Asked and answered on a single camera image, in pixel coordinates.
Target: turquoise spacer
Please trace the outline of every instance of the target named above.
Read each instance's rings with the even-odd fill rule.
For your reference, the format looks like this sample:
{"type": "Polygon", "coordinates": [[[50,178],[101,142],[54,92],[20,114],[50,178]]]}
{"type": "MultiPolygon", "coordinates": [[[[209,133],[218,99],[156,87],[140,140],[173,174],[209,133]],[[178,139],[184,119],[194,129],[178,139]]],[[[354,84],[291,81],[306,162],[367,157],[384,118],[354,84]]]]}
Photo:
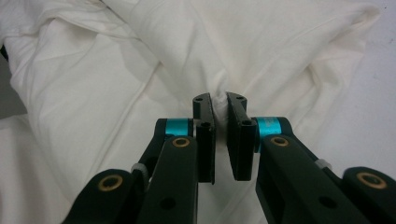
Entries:
{"type": "Polygon", "coordinates": [[[167,119],[165,134],[173,135],[173,136],[188,136],[189,135],[189,120],[188,119],[167,119]]]}
{"type": "Polygon", "coordinates": [[[260,146],[257,153],[262,152],[262,139],[268,134],[282,133],[279,120],[276,117],[258,117],[256,118],[259,126],[260,146]]]}

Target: brass ring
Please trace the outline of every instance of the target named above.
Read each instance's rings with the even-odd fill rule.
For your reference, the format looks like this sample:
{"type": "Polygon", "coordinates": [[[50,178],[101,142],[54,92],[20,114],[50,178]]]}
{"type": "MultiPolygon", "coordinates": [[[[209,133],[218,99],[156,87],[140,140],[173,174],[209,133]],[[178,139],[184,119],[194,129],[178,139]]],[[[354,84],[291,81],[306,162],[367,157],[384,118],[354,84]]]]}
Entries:
{"type": "Polygon", "coordinates": [[[108,175],[103,178],[99,184],[98,188],[101,191],[107,192],[113,189],[117,189],[122,184],[122,176],[120,175],[108,175]]]}
{"type": "Polygon", "coordinates": [[[286,140],[286,139],[283,138],[283,137],[273,137],[273,138],[271,138],[271,142],[272,142],[274,145],[277,145],[277,146],[279,146],[279,147],[286,147],[286,146],[289,145],[289,141],[286,140]]]}
{"type": "Polygon", "coordinates": [[[357,174],[357,177],[361,183],[363,183],[373,189],[385,189],[388,186],[387,182],[385,182],[385,180],[382,179],[381,177],[379,177],[378,175],[361,172],[361,173],[357,174]],[[375,180],[378,181],[378,183],[372,183],[372,182],[368,181],[367,179],[365,179],[365,177],[374,178],[375,180]]]}
{"type": "Polygon", "coordinates": [[[190,140],[187,138],[177,138],[173,140],[172,144],[175,147],[186,147],[190,144],[190,140]]]}

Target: wrinkled cloth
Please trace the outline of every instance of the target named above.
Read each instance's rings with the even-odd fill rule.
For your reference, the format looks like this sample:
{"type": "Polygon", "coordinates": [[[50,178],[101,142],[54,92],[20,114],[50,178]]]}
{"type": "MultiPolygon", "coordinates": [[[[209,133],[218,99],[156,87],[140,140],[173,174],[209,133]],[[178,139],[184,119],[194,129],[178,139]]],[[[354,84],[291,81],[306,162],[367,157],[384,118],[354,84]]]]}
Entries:
{"type": "MultiPolygon", "coordinates": [[[[348,1],[0,1],[0,44],[28,111],[1,121],[0,179],[40,175],[34,186],[1,182],[1,223],[62,221],[95,174],[130,170],[155,121],[191,117],[192,98],[204,92],[220,130],[232,91],[248,98],[252,117],[287,117],[310,146],[377,17],[374,6],[348,1]],[[20,194],[31,188],[55,196],[20,194]],[[32,203],[16,211],[25,197],[32,203]],[[29,210],[34,201],[43,208],[29,210]]],[[[219,141],[216,184],[199,186],[199,223],[266,222],[254,190],[257,159],[252,181],[235,182],[219,141]]]]}

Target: white fabric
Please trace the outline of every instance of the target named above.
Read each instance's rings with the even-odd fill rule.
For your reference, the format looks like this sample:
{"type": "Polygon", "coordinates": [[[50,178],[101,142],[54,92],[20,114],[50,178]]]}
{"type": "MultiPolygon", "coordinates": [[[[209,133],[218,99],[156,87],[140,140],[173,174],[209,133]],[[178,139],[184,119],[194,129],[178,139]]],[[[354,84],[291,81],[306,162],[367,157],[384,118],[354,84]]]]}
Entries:
{"type": "MultiPolygon", "coordinates": [[[[46,209],[16,216],[7,209],[18,203],[3,201],[16,193],[1,182],[2,223],[62,220],[91,177],[109,168],[130,170],[156,119],[191,117],[191,99],[203,92],[211,92],[221,127],[224,94],[234,91],[249,99],[250,116],[286,116],[310,146],[348,85],[378,15],[371,5],[348,1],[105,3],[112,10],[98,1],[0,1],[0,43],[28,110],[23,136],[37,141],[30,150],[40,155],[40,161],[26,160],[48,166],[50,172],[42,172],[43,165],[36,173],[50,184],[40,180],[36,188],[57,195],[42,201],[46,209]]],[[[1,122],[21,129],[16,120],[1,122]]],[[[10,170],[4,178],[27,175],[16,163],[3,165],[10,156],[0,159],[2,171],[10,170]]],[[[254,181],[233,181],[223,144],[216,168],[216,185],[200,185],[199,223],[265,223],[254,181]]]]}

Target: screw hole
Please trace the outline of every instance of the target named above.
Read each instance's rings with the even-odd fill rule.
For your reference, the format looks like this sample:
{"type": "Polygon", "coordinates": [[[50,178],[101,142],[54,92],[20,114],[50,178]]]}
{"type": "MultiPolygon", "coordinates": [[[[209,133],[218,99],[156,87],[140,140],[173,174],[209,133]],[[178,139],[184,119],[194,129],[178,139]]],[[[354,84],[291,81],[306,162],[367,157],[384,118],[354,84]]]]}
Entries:
{"type": "Polygon", "coordinates": [[[163,210],[171,210],[172,208],[174,208],[176,206],[176,201],[173,198],[164,198],[161,200],[160,202],[160,207],[163,210]]]}
{"type": "Polygon", "coordinates": [[[104,177],[98,185],[101,191],[111,191],[117,189],[122,184],[122,177],[120,175],[108,175],[104,177]]]}
{"type": "Polygon", "coordinates": [[[357,177],[361,183],[373,189],[385,189],[388,186],[387,182],[378,175],[361,172],[357,177]]]}
{"type": "Polygon", "coordinates": [[[190,140],[187,138],[177,138],[173,140],[172,144],[175,147],[186,147],[190,144],[190,140]]]}
{"type": "Polygon", "coordinates": [[[289,145],[289,141],[282,137],[273,137],[271,142],[280,147],[286,147],[289,145]]]}
{"type": "Polygon", "coordinates": [[[331,198],[329,198],[329,197],[325,197],[325,196],[319,197],[319,202],[320,202],[323,206],[325,206],[325,207],[327,207],[327,208],[334,209],[334,208],[337,207],[337,203],[336,203],[333,199],[331,199],[331,198]]]}

